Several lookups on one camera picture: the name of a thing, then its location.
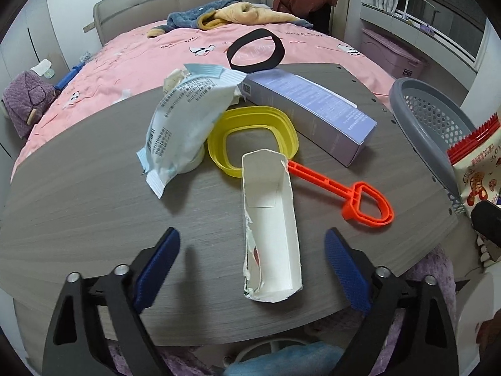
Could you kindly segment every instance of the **pink bedsheet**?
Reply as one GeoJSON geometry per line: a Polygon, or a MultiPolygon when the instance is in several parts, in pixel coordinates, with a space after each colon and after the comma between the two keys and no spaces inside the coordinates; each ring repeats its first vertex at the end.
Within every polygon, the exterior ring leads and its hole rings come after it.
{"type": "MultiPolygon", "coordinates": [[[[231,43],[262,27],[274,32],[284,44],[283,64],[341,64],[389,106],[388,93],[394,79],[369,58],[352,55],[338,47],[339,44],[347,46],[344,42],[319,32],[293,24],[230,24],[210,31],[176,29],[147,39],[146,32],[152,26],[154,24],[117,36],[83,67],[34,126],[14,164],[13,175],[24,159],[57,134],[114,103],[163,85],[164,78],[173,69],[194,62],[229,66],[226,49],[231,43]]],[[[233,62],[248,65],[263,61],[274,47],[271,39],[252,42],[237,52],[233,62]]]]}

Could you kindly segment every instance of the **purple plush cloth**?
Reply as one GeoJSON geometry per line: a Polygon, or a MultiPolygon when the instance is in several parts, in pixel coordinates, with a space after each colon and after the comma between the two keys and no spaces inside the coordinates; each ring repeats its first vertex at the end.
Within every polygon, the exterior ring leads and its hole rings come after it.
{"type": "MultiPolygon", "coordinates": [[[[116,341],[108,340],[111,357],[115,362],[117,370],[126,376],[132,376],[129,366],[120,351],[116,341]]],[[[193,354],[193,348],[189,347],[157,347],[167,367],[174,376],[212,376],[213,372],[209,370],[193,354]]]]}
{"type": "Polygon", "coordinates": [[[3,92],[3,102],[19,137],[29,135],[45,111],[54,101],[54,87],[28,70],[18,75],[3,92]],[[27,124],[32,110],[36,110],[31,125],[27,124]]]}
{"type": "MultiPolygon", "coordinates": [[[[447,304],[450,320],[454,324],[456,318],[456,284],[454,281],[454,271],[452,262],[445,255],[445,252],[440,246],[437,246],[433,251],[428,253],[414,267],[410,268],[404,276],[407,280],[421,281],[428,274],[433,275],[437,279],[445,303],[447,304]]],[[[375,376],[386,370],[393,350],[395,349],[400,329],[402,328],[404,313],[405,310],[403,309],[396,311],[388,336],[371,370],[370,376],[375,376]]],[[[319,335],[324,332],[357,329],[361,323],[361,312],[348,307],[307,325],[307,332],[319,335]]]]}

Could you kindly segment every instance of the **black elastic band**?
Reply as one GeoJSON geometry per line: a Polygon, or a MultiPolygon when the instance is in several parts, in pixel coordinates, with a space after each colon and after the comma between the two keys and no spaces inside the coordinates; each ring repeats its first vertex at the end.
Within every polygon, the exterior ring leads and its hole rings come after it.
{"type": "Polygon", "coordinates": [[[281,62],[284,56],[285,56],[285,48],[282,42],[280,41],[280,38],[265,28],[255,29],[254,31],[249,32],[248,34],[241,36],[233,44],[231,44],[228,50],[226,51],[226,57],[228,58],[228,62],[230,63],[231,69],[234,69],[235,71],[245,72],[246,74],[272,69],[281,62]],[[246,65],[246,66],[238,66],[231,63],[231,60],[235,56],[236,52],[244,45],[247,45],[249,42],[256,41],[261,38],[266,38],[269,36],[275,43],[275,50],[267,60],[259,62],[258,64],[246,65]]]}

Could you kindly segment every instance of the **orange plastic toy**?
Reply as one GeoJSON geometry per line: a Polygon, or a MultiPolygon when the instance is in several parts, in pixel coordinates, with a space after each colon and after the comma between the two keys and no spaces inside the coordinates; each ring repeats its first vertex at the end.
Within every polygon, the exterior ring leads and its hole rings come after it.
{"type": "Polygon", "coordinates": [[[306,181],[312,184],[345,198],[346,202],[341,210],[341,214],[345,220],[355,219],[355,221],[364,223],[370,227],[381,227],[390,224],[395,217],[395,213],[384,195],[366,182],[355,182],[351,188],[348,188],[294,161],[289,161],[287,168],[292,175],[306,179],[306,181]],[[360,211],[362,192],[374,198],[381,212],[381,217],[373,217],[360,211]]]}

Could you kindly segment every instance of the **silver bolt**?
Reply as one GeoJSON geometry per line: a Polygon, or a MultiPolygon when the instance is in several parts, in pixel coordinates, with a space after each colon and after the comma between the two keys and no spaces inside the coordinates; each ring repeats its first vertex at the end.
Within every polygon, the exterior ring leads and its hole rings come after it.
{"type": "Polygon", "coordinates": [[[437,279],[434,276],[430,276],[429,274],[424,278],[424,282],[429,286],[437,285],[437,279]]]}
{"type": "Polygon", "coordinates": [[[74,283],[80,278],[80,273],[77,273],[76,271],[73,273],[69,273],[68,276],[66,277],[66,280],[68,283],[74,283]]]}
{"type": "Polygon", "coordinates": [[[382,278],[388,278],[391,275],[391,271],[384,266],[380,266],[376,269],[376,274],[382,278]]]}
{"type": "Polygon", "coordinates": [[[127,266],[126,264],[121,264],[115,267],[115,270],[113,270],[113,272],[117,276],[123,276],[124,274],[127,274],[129,272],[129,266],[127,266]]]}

